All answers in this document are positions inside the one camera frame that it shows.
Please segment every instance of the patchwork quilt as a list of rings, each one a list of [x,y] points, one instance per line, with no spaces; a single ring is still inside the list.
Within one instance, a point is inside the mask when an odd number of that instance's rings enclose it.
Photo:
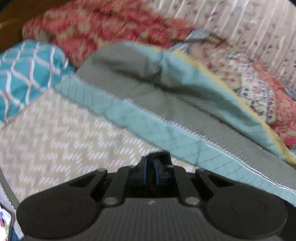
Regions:
[[[295,157],[222,80],[180,51],[115,44],[63,79],[0,132],[0,184],[13,210],[29,195],[163,149],[188,172],[205,168],[296,206],[296,170],[286,163]]]

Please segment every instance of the teal lattice pattern pillowcase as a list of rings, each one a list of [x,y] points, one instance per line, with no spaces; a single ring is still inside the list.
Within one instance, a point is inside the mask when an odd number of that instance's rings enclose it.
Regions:
[[[63,51],[26,40],[0,54],[0,126],[74,68]]]

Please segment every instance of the gray fabric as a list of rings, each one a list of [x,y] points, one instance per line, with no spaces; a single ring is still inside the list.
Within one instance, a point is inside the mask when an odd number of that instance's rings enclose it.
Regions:
[[[296,171],[275,155],[242,136],[216,116],[215,106],[192,95],[134,49],[116,44],[94,53],[78,70],[84,81],[162,118],[203,134],[274,182],[296,190]]]

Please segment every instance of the blue part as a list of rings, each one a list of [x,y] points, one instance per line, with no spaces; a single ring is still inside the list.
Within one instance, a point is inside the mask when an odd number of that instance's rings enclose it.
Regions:
[[[160,175],[159,175],[159,171],[155,165],[155,160],[153,160],[153,168],[154,168],[154,172],[156,174],[156,185],[159,185],[160,183]]]
[[[145,157],[143,182],[147,185],[147,157]]]

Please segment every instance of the beige chevron fabric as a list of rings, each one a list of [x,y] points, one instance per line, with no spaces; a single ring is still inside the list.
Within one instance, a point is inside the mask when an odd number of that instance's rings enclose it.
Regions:
[[[0,130],[0,166],[19,201],[97,168],[115,172],[157,150],[53,90]],[[188,172],[197,167],[173,159]]]

